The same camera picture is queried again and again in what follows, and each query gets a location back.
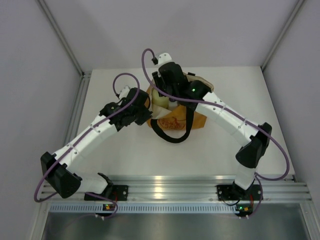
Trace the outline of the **green pump bottle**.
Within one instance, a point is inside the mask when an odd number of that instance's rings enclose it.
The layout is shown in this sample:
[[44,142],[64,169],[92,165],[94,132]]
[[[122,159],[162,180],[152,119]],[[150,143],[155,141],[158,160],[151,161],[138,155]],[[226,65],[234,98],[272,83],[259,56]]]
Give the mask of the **green pump bottle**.
[[169,98],[166,96],[160,96],[156,89],[152,90],[152,104],[167,109],[169,106]]

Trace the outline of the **tan canvas tote bag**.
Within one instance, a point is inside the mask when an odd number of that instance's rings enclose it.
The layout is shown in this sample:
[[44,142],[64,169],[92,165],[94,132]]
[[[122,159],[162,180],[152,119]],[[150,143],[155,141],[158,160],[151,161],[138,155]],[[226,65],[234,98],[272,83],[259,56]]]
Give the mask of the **tan canvas tote bag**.
[[[193,73],[184,73],[189,81],[185,91],[187,99],[202,100],[205,94],[214,91],[212,83]],[[147,90],[152,101],[152,86]],[[205,126],[207,118],[195,112],[196,104],[192,102],[181,103],[172,110],[157,106],[151,102],[153,118],[147,121],[147,125],[163,140],[172,144],[184,142],[191,130]]]

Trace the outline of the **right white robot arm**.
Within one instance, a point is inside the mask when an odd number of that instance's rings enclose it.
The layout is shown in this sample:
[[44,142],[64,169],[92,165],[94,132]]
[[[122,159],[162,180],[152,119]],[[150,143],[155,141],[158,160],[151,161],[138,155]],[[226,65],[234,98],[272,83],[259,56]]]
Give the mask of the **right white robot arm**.
[[214,93],[210,82],[193,73],[184,73],[180,65],[173,61],[153,72],[152,80],[161,96],[176,100],[186,107],[186,132],[191,131],[192,116],[198,113],[217,123],[235,138],[241,148],[235,155],[239,167],[232,193],[239,199],[248,196],[258,163],[270,143],[271,125],[267,122],[262,125],[249,124]]

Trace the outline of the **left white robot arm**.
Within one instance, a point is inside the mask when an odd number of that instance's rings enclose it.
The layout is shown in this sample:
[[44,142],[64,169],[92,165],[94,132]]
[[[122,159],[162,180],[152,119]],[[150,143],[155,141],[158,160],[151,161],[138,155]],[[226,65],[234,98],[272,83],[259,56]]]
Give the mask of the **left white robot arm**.
[[106,104],[93,122],[63,148],[41,156],[44,179],[63,199],[75,193],[94,194],[102,200],[112,196],[113,183],[105,174],[79,173],[78,168],[107,138],[132,123],[141,126],[151,118],[147,92],[125,87],[120,96],[119,103]]

